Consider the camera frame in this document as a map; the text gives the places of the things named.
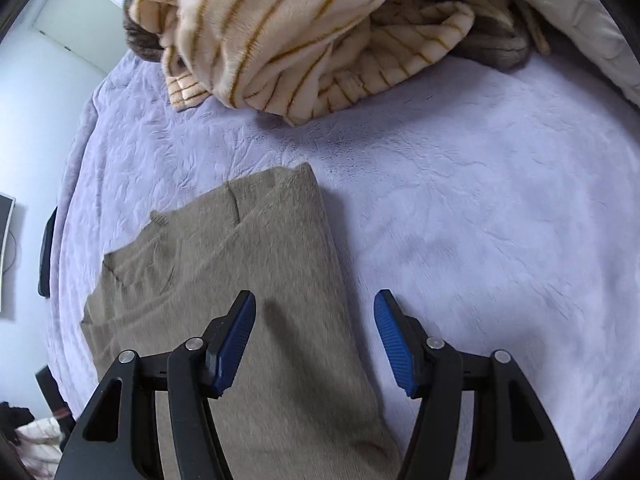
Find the brown knit sweater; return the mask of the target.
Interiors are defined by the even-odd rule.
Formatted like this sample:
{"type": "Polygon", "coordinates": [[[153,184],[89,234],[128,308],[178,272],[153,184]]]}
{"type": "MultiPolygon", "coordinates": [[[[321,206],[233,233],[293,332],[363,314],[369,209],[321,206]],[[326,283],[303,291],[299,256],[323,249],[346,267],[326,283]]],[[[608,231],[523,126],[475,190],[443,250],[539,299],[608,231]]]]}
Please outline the brown knit sweater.
{"type": "Polygon", "coordinates": [[[326,211],[308,165],[274,167],[153,212],[107,254],[80,327],[99,374],[119,352],[175,349],[243,290],[257,316],[212,405],[237,479],[390,479],[396,444],[356,349],[326,211]]]}

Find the black clothing pile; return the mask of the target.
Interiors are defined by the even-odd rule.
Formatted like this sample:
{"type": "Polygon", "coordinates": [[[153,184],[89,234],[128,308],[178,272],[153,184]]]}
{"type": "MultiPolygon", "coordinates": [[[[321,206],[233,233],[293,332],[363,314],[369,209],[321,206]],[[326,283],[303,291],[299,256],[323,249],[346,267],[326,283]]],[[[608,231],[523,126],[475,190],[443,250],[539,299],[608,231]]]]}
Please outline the black clothing pile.
{"type": "MultiPolygon", "coordinates": [[[[44,402],[51,411],[51,417],[42,420],[44,427],[40,434],[47,430],[47,439],[58,442],[60,449],[64,451],[76,426],[76,420],[62,393],[60,393],[58,383],[49,367],[45,366],[36,373],[36,382],[44,402]]],[[[1,432],[9,442],[15,445],[22,444],[26,438],[20,437],[18,430],[33,425],[35,422],[37,419],[28,408],[18,408],[8,402],[1,403],[1,432]]]]}

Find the white puffer jacket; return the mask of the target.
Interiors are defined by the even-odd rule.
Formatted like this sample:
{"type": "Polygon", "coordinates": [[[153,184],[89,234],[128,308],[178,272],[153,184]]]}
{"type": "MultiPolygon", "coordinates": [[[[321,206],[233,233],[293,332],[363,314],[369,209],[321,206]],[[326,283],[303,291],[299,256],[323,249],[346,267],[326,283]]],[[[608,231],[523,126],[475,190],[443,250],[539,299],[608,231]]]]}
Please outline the white puffer jacket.
{"type": "Polygon", "coordinates": [[[23,464],[33,470],[55,470],[62,458],[62,429],[51,416],[34,420],[15,430],[20,443],[16,450],[23,464]]]}

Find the black bench beside bed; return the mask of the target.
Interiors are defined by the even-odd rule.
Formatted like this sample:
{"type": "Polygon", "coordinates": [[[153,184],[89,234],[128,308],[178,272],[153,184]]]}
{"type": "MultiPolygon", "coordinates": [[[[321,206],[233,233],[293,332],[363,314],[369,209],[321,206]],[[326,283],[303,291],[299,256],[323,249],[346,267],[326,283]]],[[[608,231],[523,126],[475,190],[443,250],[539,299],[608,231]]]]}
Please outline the black bench beside bed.
{"type": "Polygon", "coordinates": [[[52,211],[44,227],[39,257],[38,295],[50,297],[51,252],[57,209],[52,211]]]}

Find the lavender textured bed blanket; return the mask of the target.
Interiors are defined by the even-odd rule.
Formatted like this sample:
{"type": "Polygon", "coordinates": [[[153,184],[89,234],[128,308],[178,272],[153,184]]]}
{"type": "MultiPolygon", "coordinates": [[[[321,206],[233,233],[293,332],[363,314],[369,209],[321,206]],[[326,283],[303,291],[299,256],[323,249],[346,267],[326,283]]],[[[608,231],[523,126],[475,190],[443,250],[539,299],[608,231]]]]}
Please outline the lavender textured bed blanket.
{"type": "Polygon", "coordinates": [[[80,319],[102,257],[152,211],[303,162],[398,439],[416,407],[373,322],[382,288],[460,350],[508,350],[575,476],[597,474],[639,408],[639,113],[570,44],[510,74],[448,56],[297,128],[212,99],[178,113],[160,68],[125,55],[81,112],[58,194],[48,353],[70,407],[96,386],[80,319]]]}

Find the cream striped fleece garment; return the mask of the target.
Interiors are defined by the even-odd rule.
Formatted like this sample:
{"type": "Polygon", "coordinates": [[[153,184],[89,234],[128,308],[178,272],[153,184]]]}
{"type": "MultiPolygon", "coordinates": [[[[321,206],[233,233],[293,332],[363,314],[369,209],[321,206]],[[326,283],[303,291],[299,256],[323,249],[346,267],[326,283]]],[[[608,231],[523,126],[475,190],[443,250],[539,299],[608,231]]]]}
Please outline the cream striped fleece garment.
{"type": "Polygon", "coordinates": [[[293,126],[351,107],[448,55],[508,72],[548,41],[524,0],[125,0],[128,48],[168,99],[293,126]]]}

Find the white round pleated cushion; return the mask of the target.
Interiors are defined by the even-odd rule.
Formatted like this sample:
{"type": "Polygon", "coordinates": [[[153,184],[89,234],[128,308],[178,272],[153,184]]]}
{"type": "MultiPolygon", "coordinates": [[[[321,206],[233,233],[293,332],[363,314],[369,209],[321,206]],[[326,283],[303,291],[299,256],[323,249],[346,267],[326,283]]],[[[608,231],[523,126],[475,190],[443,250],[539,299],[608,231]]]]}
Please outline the white round pleated cushion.
{"type": "Polygon", "coordinates": [[[525,0],[611,79],[624,96],[639,103],[639,62],[600,0],[525,0]]]}

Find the curved monitor on wall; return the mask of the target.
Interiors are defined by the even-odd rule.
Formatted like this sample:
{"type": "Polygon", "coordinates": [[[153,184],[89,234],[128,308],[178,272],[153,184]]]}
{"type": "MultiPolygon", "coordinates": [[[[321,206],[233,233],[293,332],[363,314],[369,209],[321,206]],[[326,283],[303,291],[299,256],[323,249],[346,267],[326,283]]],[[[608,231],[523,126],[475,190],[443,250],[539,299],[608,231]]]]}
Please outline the curved monitor on wall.
{"type": "Polygon", "coordinates": [[[16,255],[17,241],[14,233],[16,199],[6,193],[1,194],[1,316],[4,318],[9,309],[9,278],[16,255]]]}

